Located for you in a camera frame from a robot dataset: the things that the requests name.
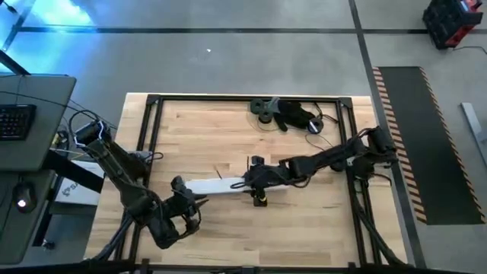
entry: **black cable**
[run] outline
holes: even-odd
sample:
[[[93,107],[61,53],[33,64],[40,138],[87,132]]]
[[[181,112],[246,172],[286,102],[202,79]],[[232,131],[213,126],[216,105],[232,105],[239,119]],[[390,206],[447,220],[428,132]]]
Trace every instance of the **black cable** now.
[[[74,100],[72,99],[69,99],[70,102],[72,102],[73,104],[75,104],[76,106],[80,107],[81,109],[83,110],[89,110],[87,109],[86,107],[83,107],[82,105],[76,103]],[[112,123],[108,122],[107,120],[103,119],[103,118],[100,118],[101,120],[103,120],[105,123],[107,123],[107,125],[109,125],[112,129],[116,129],[116,126],[113,125]]]
[[[16,94],[16,93],[10,92],[10,91],[0,91],[0,93],[3,93],[3,94],[12,94],[12,95],[26,97],[26,98],[30,98],[30,99],[34,99],[34,100],[40,100],[40,101],[47,102],[47,103],[51,103],[51,104],[55,104],[55,105],[58,105],[58,106],[61,106],[61,107],[66,107],[66,108],[69,108],[70,110],[74,110],[74,111],[76,111],[78,113],[83,113],[85,116],[87,116],[87,117],[89,117],[91,119],[94,119],[94,118],[92,116],[87,115],[85,112],[89,112],[89,113],[92,113],[92,114],[95,114],[96,115],[96,113],[93,112],[93,111],[91,111],[91,110],[77,110],[74,107],[71,107],[69,105],[60,104],[60,103],[57,103],[57,102],[54,102],[54,101],[51,101],[51,100],[46,100],[46,99],[42,99],[42,98],[38,98],[38,97],[33,97],[33,96],[23,95],[23,94]],[[103,120],[107,124],[111,124],[110,122],[107,122],[105,119],[99,117],[98,115],[96,115],[96,117],[98,119]],[[110,128],[117,130],[117,128],[115,126],[110,126]]]
[[[382,252],[387,262],[390,265],[404,265],[405,263],[401,261],[396,256],[396,254],[394,254],[394,252],[387,246],[385,240],[380,236],[375,226],[370,222],[370,220],[365,214],[365,210],[362,208],[360,202],[358,201],[357,196],[355,195],[352,197],[352,206],[355,208],[357,215],[361,219],[365,228],[367,228],[371,238],[376,240],[376,242],[378,243],[379,250]]]
[[[368,187],[369,187],[369,182],[368,182],[368,180],[364,180],[364,186],[365,186],[365,188],[368,188]],[[363,190],[360,190],[360,191],[356,190],[355,192],[356,192],[356,193],[362,193],[362,192],[363,192]]]
[[[143,158],[142,160],[143,160],[143,161],[145,161],[145,160],[147,160],[147,159],[148,159],[148,158],[150,158],[150,157],[152,157],[152,158],[151,158],[151,160],[150,160],[150,161],[147,161],[147,163],[148,163],[148,164],[152,163],[152,162],[153,162],[153,161],[155,161],[155,160],[160,160],[160,159],[162,159],[162,158],[164,157],[164,155],[162,154],[162,152],[154,152],[154,153],[151,153],[149,156],[147,156],[147,157]]]
[[[93,149],[90,149],[89,147],[85,147],[85,148],[87,148],[87,149],[91,150],[91,152],[92,152],[92,153],[97,154],[97,155],[98,155],[98,157],[100,157],[100,156],[101,156],[101,155],[100,155],[100,154],[99,154],[97,151],[95,151],[95,150],[93,150]],[[148,194],[148,196],[150,196],[150,197],[151,197],[151,198],[152,198],[152,199],[153,199],[153,200],[154,200],[154,201],[155,201],[155,202],[158,204],[158,207],[159,207],[159,214],[160,214],[160,217],[161,217],[161,218],[160,218],[160,222],[161,222],[161,227],[162,227],[162,226],[163,226],[163,225],[162,225],[162,221],[163,221],[163,216],[164,216],[164,213],[163,213],[163,211],[162,211],[162,207],[163,207],[163,205],[164,205],[164,202],[161,200],[161,198],[159,197],[159,195],[158,195],[156,192],[154,192],[154,191],[152,191],[152,190],[150,190],[150,189],[148,189],[148,188],[146,188],[146,187],[144,187],[144,186],[137,186],[137,185],[134,185],[134,184],[128,183],[128,182],[126,182],[124,179],[122,179],[121,177],[119,177],[119,180],[120,180],[120,181],[121,181],[123,184],[125,184],[125,185],[127,185],[127,186],[130,186],[130,187],[133,187],[133,188],[136,188],[136,189],[140,189],[140,190],[144,190],[144,191],[145,191],[145,192]],[[188,200],[189,200],[189,197],[185,196],[185,195],[184,195],[183,193],[181,193],[180,191],[177,191],[177,190],[172,190],[172,191],[173,191],[174,193],[178,193],[178,194],[180,194],[182,197],[184,197],[184,198],[186,198],[186,199],[188,199]],[[202,221],[202,219],[201,219],[201,210],[200,210],[199,208],[197,208],[197,207],[196,207],[196,213],[198,214],[198,218],[199,218],[199,219],[198,219],[198,225],[200,225],[200,224],[201,224],[201,221]],[[168,222],[167,222],[167,224],[168,224],[168,225],[170,225],[172,229],[176,229],[176,226],[174,225],[174,223],[173,223],[173,222],[168,221]],[[184,237],[186,237],[187,235],[189,235],[189,232],[185,231],[185,233],[183,233],[183,235],[185,235]]]
[[[126,218],[123,219],[122,224],[112,236],[108,244],[105,245],[105,247],[99,252],[98,255],[93,257],[93,260],[108,260],[115,250],[117,244],[120,242],[122,237],[125,235],[125,232],[130,228],[130,225],[132,225],[133,222],[133,218],[130,215],[127,215]]]
[[[314,106],[318,110],[318,113],[319,113],[318,116],[317,116],[318,119],[323,119],[324,117],[326,117],[328,120],[330,120],[330,121],[332,121],[334,123],[338,123],[338,120],[337,119],[331,117],[328,114],[323,114],[323,111],[321,111],[321,107],[320,107],[320,105],[317,102],[313,102],[313,104],[314,104]]]
[[[17,14],[17,10],[16,10],[14,7],[10,6],[10,5],[9,5],[9,4],[7,4],[6,2],[3,2],[3,3],[4,3],[6,6],[7,6],[7,9],[8,9],[8,10],[9,10],[11,13],[13,13],[13,14]]]
[[[17,93],[15,95],[15,104],[17,104],[18,102],[18,95],[19,93],[21,92],[21,82],[22,82],[22,79],[24,78],[24,75],[22,75],[21,77],[19,77],[18,79],[18,83],[17,83]]]
[[[384,178],[384,179],[388,180],[388,181],[389,181],[389,183],[391,183],[391,184],[393,183],[393,181],[390,179],[390,177],[388,177],[388,176],[386,176],[386,175],[384,175],[384,174],[376,174],[376,173],[373,173],[372,175],[374,175],[374,176],[376,176],[376,177],[381,177],[381,178]]]
[[[320,146],[318,146],[318,145],[315,145],[315,144],[313,144],[312,142],[310,142],[310,140],[308,140],[308,138],[307,138],[309,135],[318,136],[318,137],[320,137],[321,139],[325,140],[325,141],[328,143],[328,145],[329,145],[330,147],[333,147],[332,143],[330,143],[330,142],[329,142],[329,141],[328,141],[328,140],[327,140],[325,137],[323,137],[323,136],[321,136],[321,135],[319,135],[319,134],[312,134],[312,133],[308,133],[308,134],[306,134],[306,135],[304,136],[304,139],[306,139],[306,142],[307,142],[308,144],[312,145],[313,147],[315,147],[315,148],[319,148],[319,149],[321,149],[322,151],[325,151],[325,148],[322,148],[322,147],[320,147]]]
[[[66,117],[64,117],[64,116],[63,116],[63,117],[61,117],[61,118],[62,118],[62,120],[63,120],[63,121],[65,121],[65,122],[66,122],[66,129],[67,129],[67,128],[68,128],[68,120],[67,120],[67,119],[66,119]]]
[[[0,78],[9,78],[14,76],[25,76],[25,75],[5,75],[5,76],[0,76]]]
[[[73,119],[79,114],[84,114],[85,116],[90,117],[92,120],[95,120],[95,121],[99,120],[98,115],[91,110],[78,110],[78,111],[76,111],[73,115],[71,115],[71,117],[68,120],[69,135],[71,135],[73,137],[75,136],[75,134],[73,133],[73,127],[72,127]]]
[[[288,180],[288,179],[284,178],[281,174],[279,174],[279,172],[277,172],[275,170],[267,169],[264,172],[262,172],[259,176],[253,178],[252,180],[250,180],[248,182],[232,183],[230,185],[230,188],[233,190],[236,190],[236,189],[242,188],[244,186],[252,186],[253,182],[257,181],[258,179],[260,179],[260,177],[266,175],[266,173],[268,173],[268,172],[274,173],[284,182],[284,183],[278,183],[278,184],[276,184],[276,186],[278,186],[280,184],[284,184],[286,186],[294,186],[297,188],[305,188],[310,183],[310,180],[311,180],[311,177],[308,177],[307,180],[304,182],[304,185],[300,185],[299,183],[302,182],[301,180]]]
[[[480,49],[487,55],[487,50],[483,46],[461,46],[459,48],[454,48],[453,51],[461,50],[461,49]]]

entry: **wooden table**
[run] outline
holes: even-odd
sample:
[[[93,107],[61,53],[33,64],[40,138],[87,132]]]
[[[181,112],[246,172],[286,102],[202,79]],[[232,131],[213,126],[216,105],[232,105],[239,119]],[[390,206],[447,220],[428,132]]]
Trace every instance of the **wooden table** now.
[[[116,135],[117,143],[126,150],[135,150],[146,97],[147,94],[126,95]],[[358,130],[375,126],[371,99],[352,99]],[[336,117],[333,105],[320,107],[323,113]],[[317,113],[312,104],[304,104],[304,108]],[[322,137],[338,145],[338,127],[326,119],[324,123]],[[264,131],[259,126],[266,130],[276,128],[274,123],[258,124],[248,111],[248,103],[165,101],[156,147],[156,151],[164,153],[164,159],[154,162],[149,187],[165,199],[171,195],[170,182],[176,175],[184,180],[216,178],[216,168],[223,177],[239,177],[247,169],[247,156],[260,155],[267,164],[277,164],[282,158],[320,151],[306,142],[306,132]],[[316,146],[329,147],[319,136],[307,138]],[[374,178],[369,191],[378,231],[396,255],[406,261],[389,182]],[[159,264],[322,267],[358,262],[344,173],[323,169],[307,188],[268,192],[268,199],[267,208],[255,208],[248,194],[211,196],[202,207],[201,229],[167,250],[159,249],[144,228],[138,261],[149,258],[151,263]],[[122,212],[118,191],[106,182],[86,257],[96,255],[109,241],[119,227]],[[181,222],[177,221],[177,225],[182,229]],[[125,257],[131,236],[132,229],[127,234]],[[369,243],[365,236],[371,261]]]

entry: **gray floor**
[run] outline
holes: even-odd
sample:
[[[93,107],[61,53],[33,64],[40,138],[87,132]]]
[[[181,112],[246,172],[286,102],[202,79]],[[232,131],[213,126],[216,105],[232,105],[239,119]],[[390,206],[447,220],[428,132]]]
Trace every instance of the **gray floor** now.
[[[426,0],[356,3],[363,28],[424,28],[421,16]],[[3,40],[8,35],[5,28],[16,19],[0,18]],[[47,24],[354,27],[348,2],[336,0],[119,0],[116,4],[110,0],[36,0],[24,26]],[[487,20],[479,28],[487,28]],[[487,56],[477,49],[439,52],[423,34],[370,34],[365,39],[373,65],[425,69],[487,213],[487,169],[458,106],[464,101],[474,103],[487,128],[487,110],[481,108],[487,99]],[[470,35],[462,42],[466,45],[487,48],[487,35]],[[78,83],[72,99],[112,123],[118,123],[127,92],[370,95],[355,34],[20,32],[8,54],[29,72],[75,76]],[[30,251],[23,264],[81,259],[78,251],[84,249],[91,220],[62,217],[56,222],[49,236],[59,249],[43,255]],[[487,226],[417,227],[429,268],[477,273],[487,268]],[[64,243],[70,248],[64,249]]]

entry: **black metal frame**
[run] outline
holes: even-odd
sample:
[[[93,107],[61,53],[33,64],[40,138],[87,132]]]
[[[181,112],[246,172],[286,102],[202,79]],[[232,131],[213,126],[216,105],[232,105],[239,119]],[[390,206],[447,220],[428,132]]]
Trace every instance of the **black metal frame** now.
[[[305,273],[354,273],[354,274],[466,274],[464,272],[451,272],[446,270],[432,270],[432,269],[416,269],[412,266],[376,266],[366,265],[357,267],[354,263],[349,263],[348,267],[330,267],[330,268],[313,268],[313,267],[258,267],[258,266],[242,266],[242,267],[214,267],[214,266],[177,266],[177,265],[151,265],[149,260],[144,259],[142,263],[134,263],[130,260],[117,261],[102,261],[91,262],[84,261],[81,263],[66,263],[53,266],[24,266],[13,269],[7,269],[12,273],[51,273],[51,274],[107,274],[107,273],[122,273],[134,272],[138,270],[140,274],[152,274],[154,271],[171,271],[171,272],[203,272],[203,273],[222,273],[222,274],[293,274],[296,272]]]
[[[149,94],[145,103],[145,110],[144,110],[144,116],[142,119],[142,126],[141,126],[141,131],[138,137],[138,144],[137,144],[137,150],[143,150],[144,148],[144,143],[146,139],[146,135],[148,134],[148,123],[150,119],[150,114],[152,107],[154,105],[157,106],[156,108],[156,113],[155,113],[155,118],[154,118],[154,124],[152,128],[152,133],[151,133],[151,139],[149,142],[149,148],[148,150],[150,152],[154,152],[156,149],[156,144],[157,144],[157,139],[158,139],[158,133],[159,133],[159,128],[161,125],[161,118],[162,118],[162,110],[163,110],[163,104],[167,100],[191,100],[191,101],[248,101],[250,102],[252,99],[262,99],[262,100],[271,100],[271,97],[263,97],[263,96],[257,96],[257,95],[243,95],[243,96],[238,96],[238,95],[221,95],[221,94],[216,94],[216,95],[211,95],[211,94],[204,94],[204,95],[196,95],[196,94]],[[346,135],[346,126],[345,126],[345,118],[343,115],[343,111],[345,110],[347,113],[347,116],[349,118],[349,126],[350,126],[350,132],[352,135],[357,134],[357,127],[356,127],[356,122],[355,122],[355,115],[354,115],[354,110],[353,110],[353,104],[352,104],[352,99],[350,97],[284,97],[286,100],[297,100],[300,102],[309,102],[309,103],[322,103],[322,104],[333,104],[336,108],[336,115],[337,115],[337,120],[338,120],[338,127],[339,127],[339,134],[340,134],[340,140],[342,144],[345,144],[346,140],[348,139],[348,136]],[[354,229],[355,229],[355,239],[357,242],[357,252],[358,252],[358,262],[360,263],[361,266],[364,266],[367,263],[367,257],[366,257],[366,251],[365,251],[365,245],[364,245],[364,235],[363,231],[361,229],[361,221],[358,217],[358,213],[354,210],[354,207],[352,206],[352,197],[357,195],[357,191],[355,190],[355,180],[352,176],[351,171],[347,167],[346,169],[346,176],[347,176],[347,184],[349,187],[349,198],[350,198],[350,203],[351,203],[351,210],[352,210],[352,217],[353,217],[353,223],[354,223]],[[150,179],[150,173],[148,176],[144,178],[144,185],[148,186]],[[361,194],[363,196],[364,200],[364,210],[369,217],[369,219],[374,222],[374,217],[373,217],[373,212],[372,212],[372,207],[371,207],[371,198],[368,192],[368,188],[365,187],[364,183],[362,184],[361,188]],[[133,232],[132,236],[132,242],[130,244],[129,248],[129,261],[132,261],[135,263],[135,258],[138,250],[138,241],[139,241],[139,236],[140,236],[140,227],[135,227],[135,230]],[[123,246],[125,244],[125,241],[122,241],[116,248],[115,251],[115,256],[114,260],[121,260],[122,259],[122,253],[123,253]],[[377,248],[377,243],[371,238],[371,249],[373,252],[373,258],[374,258],[374,264],[380,265],[380,254],[379,250]],[[161,269],[166,269],[166,270],[188,270],[188,271],[193,271],[195,269],[198,269],[199,266],[194,267],[194,266],[165,266],[165,265],[151,265],[151,269],[154,267],[160,267]],[[225,266],[206,266],[203,269],[222,269],[222,268],[232,268],[232,267],[225,267]],[[276,268],[276,270],[286,270],[286,269],[292,269],[292,271],[334,271],[334,272],[344,272],[346,268]]]
[[[39,225],[33,236],[33,247],[41,247],[43,245],[47,230],[49,229],[49,224],[53,217],[50,208],[54,203],[54,199],[64,178],[73,180],[97,193],[100,193],[103,188],[103,178],[79,167],[77,164],[73,164],[65,156],[51,150],[47,151],[46,159],[44,159],[41,168],[43,170],[54,170],[57,174],[57,178],[55,179],[54,189],[50,191],[50,194],[46,199],[48,202],[47,207],[43,210],[43,213],[40,216]]]
[[[7,55],[3,50],[0,50],[0,63],[10,69],[16,75],[30,75],[30,73],[15,62],[10,56]]]

